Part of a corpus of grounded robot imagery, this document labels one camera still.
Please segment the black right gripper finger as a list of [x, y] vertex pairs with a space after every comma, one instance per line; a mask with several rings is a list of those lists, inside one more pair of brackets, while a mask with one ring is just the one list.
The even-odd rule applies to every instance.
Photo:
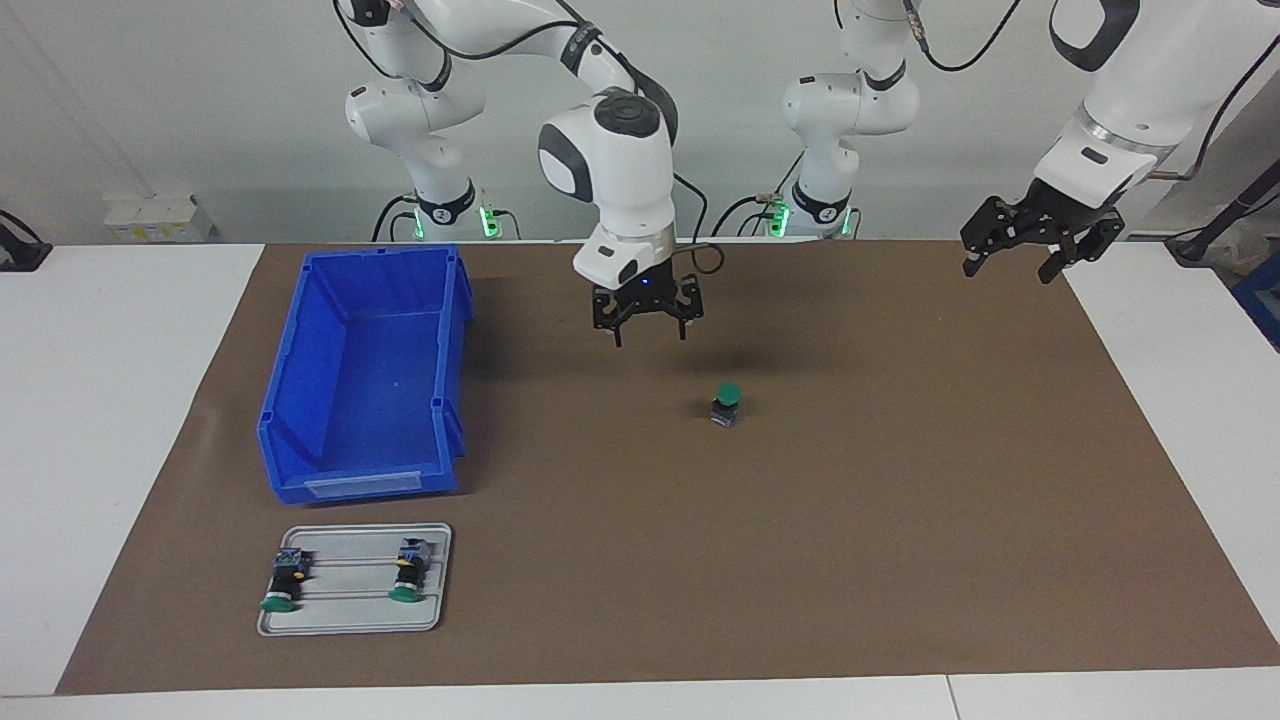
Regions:
[[667, 314], [678, 323], [678, 338], [687, 338], [689, 325], [704, 316], [704, 304], [699, 279], [680, 279], [668, 302]]
[[641, 304], [622, 290], [591, 291], [591, 323], [596, 331], [609, 332], [617, 348], [623, 347], [622, 325], [635, 315]]

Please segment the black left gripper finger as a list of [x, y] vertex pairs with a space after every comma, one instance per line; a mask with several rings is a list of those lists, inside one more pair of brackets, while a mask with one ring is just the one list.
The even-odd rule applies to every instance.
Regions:
[[1039, 282], [1050, 284], [1078, 263], [1097, 261], [1121, 234], [1125, 225], [1121, 214], [1105, 214], [1087, 229], [1073, 229], [1061, 222], [1050, 222], [1047, 231], [1056, 249], [1039, 266], [1037, 272]]
[[960, 229], [966, 256], [965, 277], [973, 278], [991, 255], [1021, 243], [1016, 219], [1019, 208], [1002, 199], [986, 199]]

